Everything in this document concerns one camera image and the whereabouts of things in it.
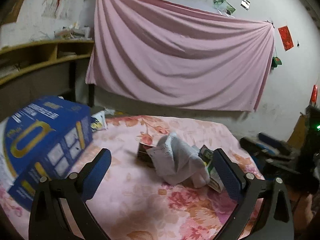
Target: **crumpled cloth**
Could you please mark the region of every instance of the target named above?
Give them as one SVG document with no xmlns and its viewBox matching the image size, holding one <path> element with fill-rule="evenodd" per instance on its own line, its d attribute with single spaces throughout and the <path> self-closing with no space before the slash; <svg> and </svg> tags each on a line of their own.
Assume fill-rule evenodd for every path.
<svg viewBox="0 0 320 240">
<path fill-rule="evenodd" d="M 156 147 L 147 150 L 156 174 L 171 185 L 191 177 L 195 188 L 210 182 L 209 173 L 198 151 L 172 132 L 163 136 Z"/>
<path fill-rule="evenodd" d="M 94 42 L 87 84 L 157 105 L 253 111 L 274 28 L 164 0 L 96 0 Z"/>
</svg>

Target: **cardboard box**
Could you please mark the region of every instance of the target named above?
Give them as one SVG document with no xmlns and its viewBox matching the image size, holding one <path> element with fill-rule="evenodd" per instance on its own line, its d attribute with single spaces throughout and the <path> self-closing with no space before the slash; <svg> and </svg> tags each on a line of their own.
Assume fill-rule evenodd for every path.
<svg viewBox="0 0 320 240">
<path fill-rule="evenodd" d="M 0 180 L 25 209 L 39 179 L 65 178 L 92 141 L 90 108 L 41 98 L 0 123 Z"/>
</svg>

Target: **pink curtain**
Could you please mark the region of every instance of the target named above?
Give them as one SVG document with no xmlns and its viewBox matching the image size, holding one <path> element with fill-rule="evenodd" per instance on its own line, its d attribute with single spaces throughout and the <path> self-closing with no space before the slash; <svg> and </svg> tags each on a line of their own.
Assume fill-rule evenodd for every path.
<svg viewBox="0 0 320 240">
<path fill-rule="evenodd" d="M 158 105 L 252 111 L 274 29 L 163 0 L 96 0 L 87 84 Z"/>
</svg>

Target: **white square on box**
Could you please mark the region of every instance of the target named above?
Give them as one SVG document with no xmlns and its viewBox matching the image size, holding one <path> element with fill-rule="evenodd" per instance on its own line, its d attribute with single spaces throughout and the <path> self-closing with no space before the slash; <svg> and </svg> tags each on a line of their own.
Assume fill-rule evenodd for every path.
<svg viewBox="0 0 320 240">
<path fill-rule="evenodd" d="M 66 157 L 63 157 L 54 169 L 56 170 L 59 176 L 62 176 L 68 167 L 69 167 L 69 163 Z"/>
<path fill-rule="evenodd" d="M 48 158 L 53 166 L 55 166 L 61 157 L 64 155 L 63 150 L 61 148 L 61 144 L 58 143 L 52 150 L 48 153 Z"/>
<path fill-rule="evenodd" d="M 75 127 L 73 129 L 71 129 L 71 131 L 68 132 L 64 136 L 64 138 L 66 140 L 68 148 L 70 148 L 75 143 L 75 141 L 79 138 L 77 129 Z"/>
<path fill-rule="evenodd" d="M 70 155 L 74 159 L 78 156 L 79 152 L 81 151 L 80 142 L 77 141 L 71 148 L 70 148 Z"/>
</svg>

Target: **red poster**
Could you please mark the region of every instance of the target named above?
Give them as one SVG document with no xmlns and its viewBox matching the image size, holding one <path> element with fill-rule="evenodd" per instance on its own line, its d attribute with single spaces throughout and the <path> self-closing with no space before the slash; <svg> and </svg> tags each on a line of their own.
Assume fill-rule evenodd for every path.
<svg viewBox="0 0 320 240">
<path fill-rule="evenodd" d="M 284 26 L 279 28 L 278 30 L 282 39 L 284 50 L 287 51 L 288 49 L 293 48 L 293 41 L 292 41 L 291 34 L 289 32 L 288 27 Z"/>
</svg>

